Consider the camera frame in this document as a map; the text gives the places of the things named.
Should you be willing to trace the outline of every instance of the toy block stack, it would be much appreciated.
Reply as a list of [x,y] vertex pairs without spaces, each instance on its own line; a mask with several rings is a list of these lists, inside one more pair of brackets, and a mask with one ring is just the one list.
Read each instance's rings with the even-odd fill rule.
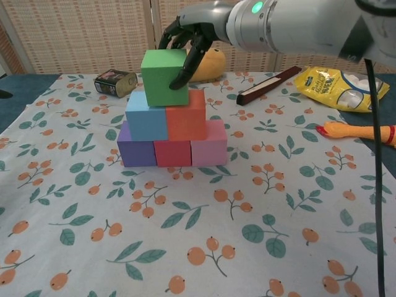
[[171,90],[186,59],[185,49],[147,50],[144,91],[129,97],[117,145],[125,167],[215,166],[227,163],[222,120],[206,120],[205,93]]

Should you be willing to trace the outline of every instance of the table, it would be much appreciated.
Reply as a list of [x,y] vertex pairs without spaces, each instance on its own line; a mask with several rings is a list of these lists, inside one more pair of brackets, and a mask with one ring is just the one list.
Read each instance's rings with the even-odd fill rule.
[[[1,296],[375,296],[374,157],[321,137],[315,124],[343,119],[292,79],[235,104],[271,75],[190,86],[229,137],[228,164],[204,168],[124,168],[127,98],[98,94],[94,75],[60,76],[0,135]],[[386,168],[384,186],[392,296]]]

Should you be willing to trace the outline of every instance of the robotic arm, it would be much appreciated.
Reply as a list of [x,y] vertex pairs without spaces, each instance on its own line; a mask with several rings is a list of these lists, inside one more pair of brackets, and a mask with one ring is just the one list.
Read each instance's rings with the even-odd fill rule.
[[170,84],[186,85],[214,41],[242,51],[363,58],[396,67],[396,0],[242,0],[187,6],[159,49],[192,48]]

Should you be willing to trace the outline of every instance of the orange block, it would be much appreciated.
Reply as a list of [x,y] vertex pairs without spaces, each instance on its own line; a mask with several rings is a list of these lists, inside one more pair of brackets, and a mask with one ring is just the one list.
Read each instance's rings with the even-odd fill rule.
[[170,141],[206,139],[204,90],[189,90],[189,104],[186,106],[167,106],[166,123]]

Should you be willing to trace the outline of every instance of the yellow snack bag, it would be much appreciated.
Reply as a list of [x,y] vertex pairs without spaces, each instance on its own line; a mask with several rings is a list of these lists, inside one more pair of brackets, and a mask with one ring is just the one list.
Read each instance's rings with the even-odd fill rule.
[[[357,113],[371,112],[369,82],[364,74],[309,67],[296,77],[295,85],[302,94],[329,107]],[[380,100],[389,91],[389,85],[376,78],[376,86]]]

